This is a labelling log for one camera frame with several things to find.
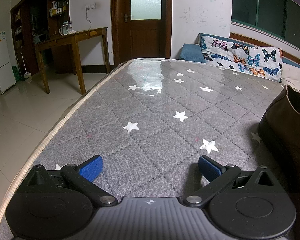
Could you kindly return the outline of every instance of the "shoe sole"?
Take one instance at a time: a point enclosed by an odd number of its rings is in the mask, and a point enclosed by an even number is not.
[[[300,240],[300,190],[293,158],[276,133],[270,127],[266,120],[265,114],[258,125],[258,135],[261,137],[267,149],[281,166],[282,171],[288,181],[290,190],[289,195],[297,211],[297,218],[293,227],[293,231],[296,239]]]

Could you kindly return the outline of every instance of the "window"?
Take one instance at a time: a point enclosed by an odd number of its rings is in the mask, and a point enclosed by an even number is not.
[[[233,0],[232,21],[268,32],[300,49],[300,6],[292,0]]]

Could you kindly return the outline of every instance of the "shoe opening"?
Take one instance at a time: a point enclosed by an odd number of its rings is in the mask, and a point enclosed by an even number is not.
[[[300,114],[300,93],[293,90],[291,86],[287,86],[287,90],[292,107]]]

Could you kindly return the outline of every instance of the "brown leather shoe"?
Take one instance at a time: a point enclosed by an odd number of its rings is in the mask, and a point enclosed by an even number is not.
[[[300,240],[300,93],[286,85],[267,108],[258,134],[288,180],[297,210],[293,231],[295,239]]]

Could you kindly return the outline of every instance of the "door handle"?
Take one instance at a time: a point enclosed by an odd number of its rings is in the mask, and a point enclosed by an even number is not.
[[[128,22],[128,17],[131,17],[132,15],[128,15],[127,13],[124,14],[124,22]]]

